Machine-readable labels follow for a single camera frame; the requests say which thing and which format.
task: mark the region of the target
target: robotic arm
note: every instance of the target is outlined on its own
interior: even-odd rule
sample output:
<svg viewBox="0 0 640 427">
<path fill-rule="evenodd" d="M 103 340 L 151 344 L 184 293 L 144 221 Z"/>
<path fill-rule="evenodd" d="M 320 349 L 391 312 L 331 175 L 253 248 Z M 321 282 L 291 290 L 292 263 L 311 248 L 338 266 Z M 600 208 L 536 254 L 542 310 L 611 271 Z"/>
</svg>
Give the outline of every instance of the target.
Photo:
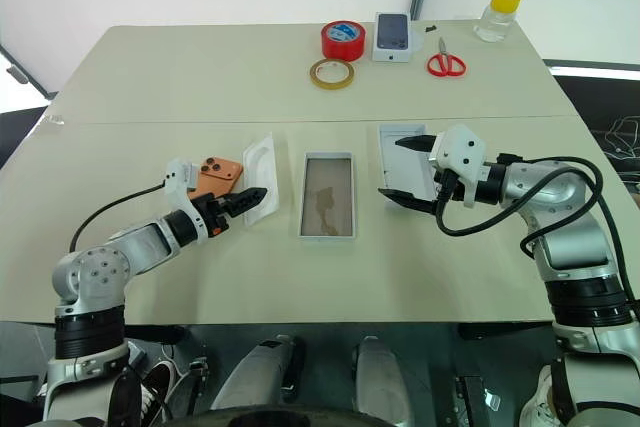
<svg viewBox="0 0 640 427">
<path fill-rule="evenodd" d="M 395 190 L 381 189 L 381 193 L 400 205 L 435 215 L 444 233 L 463 236 L 480 232 L 514 212 L 526 222 L 529 235 L 521 247 L 533 257 L 545 283 L 555 316 L 553 329 L 563 350 L 552 365 L 553 401 L 559 419 L 566 425 L 572 418 L 578 421 L 581 412 L 598 409 L 604 412 L 600 414 L 604 419 L 622 411 L 635 414 L 637 422 L 640 324 L 615 224 L 601 197 L 598 169 L 571 157 L 527 162 L 501 154 L 497 162 L 486 162 L 484 141 L 463 125 L 437 136 L 401 139 L 397 144 L 430 152 L 429 162 L 441 189 L 435 202 Z M 587 165 L 595 182 L 564 161 Z M 585 201 L 587 186 L 593 194 Z M 452 230 L 444 224 L 450 199 L 463 201 L 466 207 L 473 207 L 475 202 L 499 203 L 503 210 L 478 226 Z M 588 212 L 596 202 L 612 230 L 615 256 L 600 225 Z M 529 244 L 533 244 L 532 251 L 528 250 Z M 597 415 L 595 410 L 590 413 L 590 422 L 593 415 Z"/>
<path fill-rule="evenodd" d="M 173 259 L 191 242 L 224 232 L 225 214 L 246 212 L 267 192 L 250 188 L 222 198 L 205 194 L 190 200 L 187 191 L 196 187 L 197 169 L 179 160 L 169 163 L 164 190 L 173 212 L 118 232 L 103 245 L 71 252 L 54 269 L 60 305 L 43 420 L 97 418 L 107 426 L 139 425 L 140 385 L 123 371 L 129 357 L 125 285 Z"/>
</svg>

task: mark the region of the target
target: sneaker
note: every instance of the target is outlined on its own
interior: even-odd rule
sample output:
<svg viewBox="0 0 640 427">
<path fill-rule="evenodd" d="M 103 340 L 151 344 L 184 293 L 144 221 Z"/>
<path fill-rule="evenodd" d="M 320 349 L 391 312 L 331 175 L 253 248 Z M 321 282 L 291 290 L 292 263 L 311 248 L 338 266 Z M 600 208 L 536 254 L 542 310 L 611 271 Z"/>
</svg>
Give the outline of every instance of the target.
<svg viewBox="0 0 640 427">
<path fill-rule="evenodd" d="M 520 427 L 557 427 L 560 420 L 549 408 L 547 395 L 551 388 L 551 367 L 545 365 L 538 375 L 538 388 L 520 412 Z"/>
<path fill-rule="evenodd" d="M 163 401 L 176 384 L 176 366 L 173 362 L 163 360 L 158 362 L 144 378 L 144 383 L 158 393 Z M 145 387 L 142 389 L 142 405 L 140 409 L 140 427 L 149 427 L 160 412 L 161 406 L 153 394 Z"/>
</svg>

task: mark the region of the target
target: red scissors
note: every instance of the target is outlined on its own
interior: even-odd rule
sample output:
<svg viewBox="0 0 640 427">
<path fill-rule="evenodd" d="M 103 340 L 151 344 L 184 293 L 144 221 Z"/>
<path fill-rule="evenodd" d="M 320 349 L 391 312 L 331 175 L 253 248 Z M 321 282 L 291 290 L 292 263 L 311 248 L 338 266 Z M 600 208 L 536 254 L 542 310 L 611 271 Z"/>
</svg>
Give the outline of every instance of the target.
<svg viewBox="0 0 640 427">
<path fill-rule="evenodd" d="M 440 53 L 431 57 L 425 66 L 429 73 L 436 77 L 459 77 L 464 74 L 467 71 L 467 66 L 462 59 L 447 52 L 447 47 L 444 45 L 442 37 L 440 37 L 438 45 Z"/>
</svg>

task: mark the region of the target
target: yellow tape roll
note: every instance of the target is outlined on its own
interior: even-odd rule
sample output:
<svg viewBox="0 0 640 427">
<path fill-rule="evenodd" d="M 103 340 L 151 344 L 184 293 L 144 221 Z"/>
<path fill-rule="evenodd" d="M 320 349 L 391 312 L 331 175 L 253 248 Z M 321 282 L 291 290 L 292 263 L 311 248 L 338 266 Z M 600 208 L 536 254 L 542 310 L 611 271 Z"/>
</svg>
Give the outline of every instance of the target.
<svg viewBox="0 0 640 427">
<path fill-rule="evenodd" d="M 325 82 L 324 80 L 321 80 L 318 77 L 318 71 L 325 64 L 328 64 L 328 63 L 337 63 L 337 64 L 344 65 L 348 71 L 347 76 L 344 79 L 339 80 L 337 82 Z M 309 69 L 309 75 L 311 76 L 311 80 L 313 81 L 313 83 L 316 84 L 318 87 L 322 87 L 323 89 L 327 89 L 327 90 L 336 90 L 336 89 L 342 89 L 346 87 L 353 81 L 354 70 L 353 70 L 353 66 L 349 62 L 345 62 L 344 60 L 322 59 L 311 66 L 311 69 Z"/>
</svg>

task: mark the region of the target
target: floor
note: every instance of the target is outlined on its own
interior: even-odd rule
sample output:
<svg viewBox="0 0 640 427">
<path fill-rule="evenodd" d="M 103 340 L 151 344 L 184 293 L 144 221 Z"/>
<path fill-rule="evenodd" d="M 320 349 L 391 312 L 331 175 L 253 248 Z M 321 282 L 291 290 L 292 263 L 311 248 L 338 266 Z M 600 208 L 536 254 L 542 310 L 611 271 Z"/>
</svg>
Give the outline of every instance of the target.
<svg viewBox="0 0 640 427">
<path fill-rule="evenodd" d="M 501 397 L 497 412 L 490 412 L 495 427 L 516 425 L 519 409 L 535 390 L 540 368 L 555 354 L 549 326 L 479 341 L 464 341 L 452 324 L 286 324 L 193 326 L 174 349 L 181 370 L 206 356 L 210 376 L 198 400 L 196 413 L 206 411 L 231 370 L 258 342 L 284 333 L 302 337 L 307 344 L 298 403 L 351 409 L 353 347 L 365 335 L 377 335 L 396 354 L 411 398 L 416 425 L 465 425 L 464 405 L 455 397 L 456 374 L 479 374 L 485 387 Z M 135 341 L 147 356 L 148 369 L 163 358 L 161 346 Z M 53 354 L 53 332 L 46 327 L 0 323 L 0 376 L 25 375 L 46 370 Z M 185 379 L 170 402 L 175 417 L 187 409 L 192 380 Z M 30 399 L 39 385 L 3 385 L 0 391 Z"/>
</svg>

